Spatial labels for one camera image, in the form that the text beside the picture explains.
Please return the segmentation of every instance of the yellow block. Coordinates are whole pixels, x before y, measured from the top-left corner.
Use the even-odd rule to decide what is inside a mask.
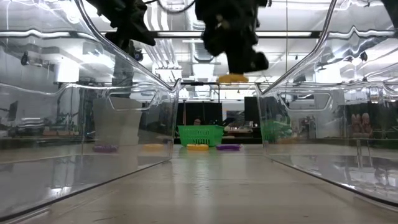
[[[160,151],[163,150],[164,145],[162,144],[145,144],[143,149],[145,151]]]
[[[222,75],[218,78],[218,83],[247,83],[248,81],[249,79],[242,74],[233,73],[228,75]]]
[[[187,144],[187,149],[193,150],[193,151],[207,151],[207,150],[209,150],[209,146],[208,145]]]

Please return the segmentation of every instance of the ceiling light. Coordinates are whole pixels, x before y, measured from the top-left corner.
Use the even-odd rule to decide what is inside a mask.
[[[200,38],[202,31],[160,31],[157,32],[157,38]],[[266,32],[257,31],[258,37],[310,37],[311,32]]]
[[[189,40],[182,40],[184,44],[200,44],[203,43],[201,39],[189,39]]]
[[[353,61],[351,62],[354,66],[358,66],[362,60],[360,58],[354,58]]]
[[[69,37],[69,32],[53,32],[53,33],[43,33],[37,30],[27,30],[27,31],[10,31],[10,32],[0,32],[0,37],[27,37],[34,35],[40,38],[56,38],[56,37]]]

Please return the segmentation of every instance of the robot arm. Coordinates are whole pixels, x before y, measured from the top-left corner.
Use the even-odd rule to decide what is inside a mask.
[[[265,55],[254,51],[253,45],[258,43],[258,7],[270,4],[268,0],[196,1],[197,19],[206,25],[202,35],[205,48],[213,56],[226,54],[230,74],[268,69]]]
[[[144,24],[146,3],[142,0],[88,0],[98,13],[117,27],[116,33],[106,37],[128,51],[129,40],[151,46],[155,40]],[[259,27],[258,7],[270,6],[271,0],[196,0],[195,14],[205,23],[202,34],[205,48],[213,56],[225,53],[230,74],[242,75],[268,69],[268,60],[253,45],[258,43],[255,29]]]

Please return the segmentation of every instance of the fluorescent light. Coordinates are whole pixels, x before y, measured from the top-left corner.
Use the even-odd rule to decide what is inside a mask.
[[[203,43],[201,39],[190,39],[190,40],[182,40],[184,44],[200,44]]]
[[[352,27],[348,33],[340,33],[340,32],[329,32],[329,38],[342,38],[349,39],[353,34],[356,34],[360,37],[392,37],[395,34],[393,30],[367,30],[367,31],[359,31],[355,27]]]
[[[202,31],[157,32],[157,37],[200,38]],[[310,37],[311,32],[267,32],[257,31],[258,37]]]
[[[354,66],[358,66],[361,64],[362,60],[360,58],[354,58],[353,61],[351,62]]]
[[[75,83],[79,80],[79,64],[65,58],[54,65],[55,81],[59,83]]]
[[[69,37],[69,32],[51,32],[43,33],[37,30],[31,29],[28,31],[7,31],[0,32],[0,37],[27,37],[30,35],[35,35],[40,38],[54,38],[54,37]]]

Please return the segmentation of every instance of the bin handle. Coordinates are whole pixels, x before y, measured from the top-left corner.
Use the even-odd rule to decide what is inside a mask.
[[[113,102],[112,102],[112,100],[111,100],[111,96],[112,96],[112,95],[132,94],[132,93],[148,93],[148,92],[155,93],[155,94],[154,94],[154,97],[152,97],[152,99],[150,100],[149,105],[148,105],[147,107],[144,107],[144,108],[117,109],[117,108],[114,106],[114,104],[113,104]],[[154,104],[154,99],[156,98],[156,96],[157,96],[158,94],[159,94],[159,89],[158,89],[158,88],[145,88],[145,89],[143,89],[143,88],[136,88],[135,90],[131,90],[131,91],[112,92],[112,93],[110,93],[110,94],[108,95],[108,100],[109,100],[109,103],[111,104],[112,109],[115,110],[115,111],[131,111],[131,110],[134,110],[134,111],[147,111],[147,110],[149,110],[149,109],[151,108],[151,106]]]
[[[306,94],[313,94],[313,95],[321,95],[321,94],[326,94],[326,95],[328,95],[329,96],[329,98],[328,98],[328,101],[326,102],[326,104],[325,104],[325,106],[323,107],[323,108],[321,108],[321,109],[290,109],[287,105],[286,105],[286,102],[282,99],[282,94],[295,94],[295,95],[298,95],[298,94],[301,94],[301,93],[297,93],[297,92],[291,92],[291,93],[289,93],[289,92],[283,92],[283,93],[278,93],[277,94],[277,96],[278,96],[278,98],[279,98],[279,100],[284,104],[284,106],[286,107],[286,109],[287,110],[290,110],[290,111],[324,111],[324,110],[326,110],[327,108],[328,108],[328,106],[329,106],[329,104],[331,103],[331,94],[330,93],[306,93]]]

